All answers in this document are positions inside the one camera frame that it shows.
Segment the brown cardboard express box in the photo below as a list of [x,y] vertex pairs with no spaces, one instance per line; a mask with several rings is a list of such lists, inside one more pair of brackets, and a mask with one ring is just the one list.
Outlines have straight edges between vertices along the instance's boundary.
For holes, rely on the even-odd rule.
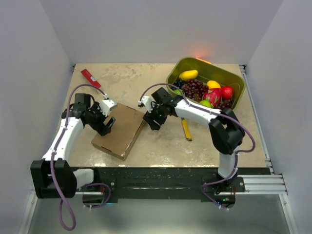
[[105,136],[96,134],[91,144],[102,152],[125,160],[145,125],[144,114],[118,103],[110,116],[116,119],[111,132]]

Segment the yellow utility knife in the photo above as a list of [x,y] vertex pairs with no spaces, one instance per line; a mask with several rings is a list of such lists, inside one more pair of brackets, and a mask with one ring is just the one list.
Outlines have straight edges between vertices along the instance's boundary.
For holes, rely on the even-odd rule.
[[193,138],[192,138],[192,135],[190,133],[190,130],[189,130],[189,127],[185,118],[181,118],[181,124],[182,124],[182,128],[183,128],[186,140],[192,141]]

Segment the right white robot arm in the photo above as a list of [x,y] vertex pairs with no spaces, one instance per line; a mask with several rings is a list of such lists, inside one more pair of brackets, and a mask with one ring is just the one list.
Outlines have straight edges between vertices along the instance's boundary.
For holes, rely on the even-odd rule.
[[203,186],[217,185],[224,192],[234,186],[233,177],[237,173],[239,146],[245,136],[244,130],[232,110],[214,110],[188,101],[183,94],[171,96],[164,88],[159,88],[151,96],[142,94],[138,107],[145,107],[143,119],[152,130],[159,130],[167,116],[186,118],[207,127],[214,147],[219,151],[217,181]]

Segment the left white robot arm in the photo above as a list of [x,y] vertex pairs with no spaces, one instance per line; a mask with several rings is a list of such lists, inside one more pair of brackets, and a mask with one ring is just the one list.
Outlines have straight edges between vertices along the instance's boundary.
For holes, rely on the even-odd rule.
[[41,160],[35,160],[30,166],[32,180],[38,198],[73,198],[76,190],[85,186],[96,191],[101,179],[92,169],[73,171],[68,161],[76,140],[86,125],[99,135],[110,133],[115,122],[109,117],[117,103],[107,96],[100,102],[90,94],[76,93],[73,103],[61,115],[59,131]]

